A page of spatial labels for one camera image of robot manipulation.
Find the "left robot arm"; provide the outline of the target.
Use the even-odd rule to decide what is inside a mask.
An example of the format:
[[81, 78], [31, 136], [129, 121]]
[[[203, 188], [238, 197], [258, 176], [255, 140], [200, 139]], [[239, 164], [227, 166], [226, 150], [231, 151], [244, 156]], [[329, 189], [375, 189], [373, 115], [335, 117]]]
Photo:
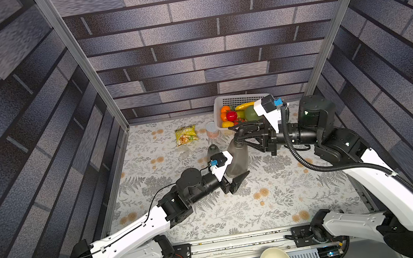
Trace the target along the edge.
[[236, 193], [249, 175], [244, 172], [228, 182], [225, 170], [225, 166], [215, 166], [202, 175], [198, 169], [186, 169], [145, 216], [104, 239], [79, 241], [69, 258], [173, 258], [174, 251], [164, 233], [189, 217], [193, 204], [218, 189]]

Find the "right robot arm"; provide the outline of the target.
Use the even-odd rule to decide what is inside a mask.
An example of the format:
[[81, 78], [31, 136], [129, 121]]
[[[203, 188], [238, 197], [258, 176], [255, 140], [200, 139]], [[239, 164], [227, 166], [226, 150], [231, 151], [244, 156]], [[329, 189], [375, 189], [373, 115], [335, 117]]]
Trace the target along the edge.
[[345, 173], [385, 206], [384, 212], [351, 215], [325, 209], [310, 222], [314, 237], [358, 237], [385, 243], [413, 258], [413, 185], [392, 170], [355, 131], [334, 126], [335, 105], [322, 96], [303, 97], [298, 120], [289, 123], [288, 105], [268, 97], [254, 105], [259, 120], [232, 126], [234, 139], [275, 155], [285, 145], [303, 166]]

